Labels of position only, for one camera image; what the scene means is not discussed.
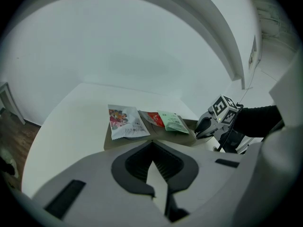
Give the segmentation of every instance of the white stand leg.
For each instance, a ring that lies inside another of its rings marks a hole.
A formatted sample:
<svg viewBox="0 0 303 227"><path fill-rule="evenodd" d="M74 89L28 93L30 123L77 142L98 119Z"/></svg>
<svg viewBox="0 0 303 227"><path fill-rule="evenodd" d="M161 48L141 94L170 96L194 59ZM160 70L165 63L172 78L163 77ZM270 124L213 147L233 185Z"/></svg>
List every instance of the white stand leg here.
<svg viewBox="0 0 303 227"><path fill-rule="evenodd" d="M2 101L2 103L3 103L3 106L4 106L5 109L6 109L7 114L8 114L9 116L11 116L10 108L9 108L9 105L8 105L8 100L7 100L7 98L5 97L5 95L2 94L2 92L4 92L4 90L0 92L0 99L1 99L1 101Z"/></svg>
<svg viewBox="0 0 303 227"><path fill-rule="evenodd" d="M25 124L25 121L24 121L24 119L23 119L21 113L20 113L19 110L17 109L17 107L16 107L16 105L15 105L15 103L14 103L14 100L13 100L13 98L12 98L11 95L10 95L9 88L7 87L7 85L6 85L5 88L4 88L4 92L6 93L6 96L8 97L8 100L9 100L10 105L11 105L12 109L15 111L16 115L18 116L18 118L20 119L21 123L22 123L22 124Z"/></svg>

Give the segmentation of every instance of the wooden floor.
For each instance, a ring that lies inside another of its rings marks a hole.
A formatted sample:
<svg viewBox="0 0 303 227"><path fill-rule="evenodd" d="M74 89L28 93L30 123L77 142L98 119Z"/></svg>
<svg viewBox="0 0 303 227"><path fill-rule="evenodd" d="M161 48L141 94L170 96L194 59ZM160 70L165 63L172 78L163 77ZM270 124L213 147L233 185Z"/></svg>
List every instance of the wooden floor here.
<svg viewBox="0 0 303 227"><path fill-rule="evenodd" d="M22 174L29 149L40 127L31 123L23 125L15 115L4 111L0 116L0 147L4 147L17 163L19 178L4 173L4 179L14 188L21 190Z"/></svg>

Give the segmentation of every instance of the white packet with colorful print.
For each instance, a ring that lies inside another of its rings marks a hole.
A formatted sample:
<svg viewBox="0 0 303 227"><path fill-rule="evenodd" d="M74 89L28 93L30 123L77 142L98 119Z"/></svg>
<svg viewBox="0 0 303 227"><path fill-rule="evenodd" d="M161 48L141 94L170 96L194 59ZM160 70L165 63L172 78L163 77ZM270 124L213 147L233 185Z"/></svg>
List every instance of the white packet with colorful print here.
<svg viewBox="0 0 303 227"><path fill-rule="evenodd" d="M135 107L108 105L112 140L151 135Z"/></svg>

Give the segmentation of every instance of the red packet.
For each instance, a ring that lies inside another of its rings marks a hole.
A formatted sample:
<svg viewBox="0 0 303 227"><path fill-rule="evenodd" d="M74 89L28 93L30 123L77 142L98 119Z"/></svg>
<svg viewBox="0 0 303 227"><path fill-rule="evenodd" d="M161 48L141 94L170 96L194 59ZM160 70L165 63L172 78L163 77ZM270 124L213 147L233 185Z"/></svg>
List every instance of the red packet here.
<svg viewBox="0 0 303 227"><path fill-rule="evenodd" d="M148 122L152 123L153 125L164 127L164 123L157 112L140 111L140 113L144 119L146 119Z"/></svg>

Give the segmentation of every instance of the green packet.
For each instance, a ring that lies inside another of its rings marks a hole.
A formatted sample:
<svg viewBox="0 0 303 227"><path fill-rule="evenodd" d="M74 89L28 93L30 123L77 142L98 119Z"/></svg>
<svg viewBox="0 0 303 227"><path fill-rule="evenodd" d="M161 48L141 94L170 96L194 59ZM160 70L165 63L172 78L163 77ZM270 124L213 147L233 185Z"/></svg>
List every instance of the green packet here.
<svg viewBox="0 0 303 227"><path fill-rule="evenodd" d="M186 134L189 133L176 114L160 110L158 110L158 113L167 131L180 131Z"/></svg>

